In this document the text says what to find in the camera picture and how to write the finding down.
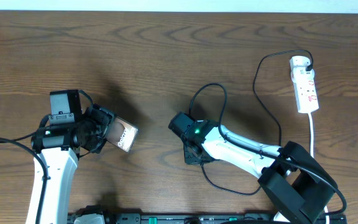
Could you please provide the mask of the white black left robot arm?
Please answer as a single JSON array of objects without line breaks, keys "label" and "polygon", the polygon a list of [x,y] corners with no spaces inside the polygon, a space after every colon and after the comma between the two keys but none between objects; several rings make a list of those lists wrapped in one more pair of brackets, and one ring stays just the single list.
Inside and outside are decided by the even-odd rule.
[{"label": "white black left robot arm", "polygon": [[26,223],[66,223],[71,185],[83,148],[99,154],[117,116],[96,104],[83,113],[81,106],[52,105],[50,125],[32,137],[34,184]]}]

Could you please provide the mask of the Galaxy S25 Ultra smartphone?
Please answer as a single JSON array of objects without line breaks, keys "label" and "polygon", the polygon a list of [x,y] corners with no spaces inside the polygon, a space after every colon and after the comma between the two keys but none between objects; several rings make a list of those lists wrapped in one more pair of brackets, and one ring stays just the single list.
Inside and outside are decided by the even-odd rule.
[{"label": "Galaxy S25 Ultra smartphone", "polygon": [[119,149],[129,152],[132,149],[138,131],[139,129],[136,126],[117,116],[108,127],[106,139]]}]

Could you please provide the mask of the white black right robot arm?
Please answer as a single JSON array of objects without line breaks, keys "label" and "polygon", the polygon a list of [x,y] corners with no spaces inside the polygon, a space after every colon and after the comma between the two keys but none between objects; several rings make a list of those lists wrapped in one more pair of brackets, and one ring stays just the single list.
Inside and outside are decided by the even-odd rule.
[{"label": "white black right robot arm", "polygon": [[291,223],[315,223],[338,192],[337,183],[298,143],[255,142],[217,121],[172,122],[170,129],[200,164],[226,161],[257,178],[277,210]]}]

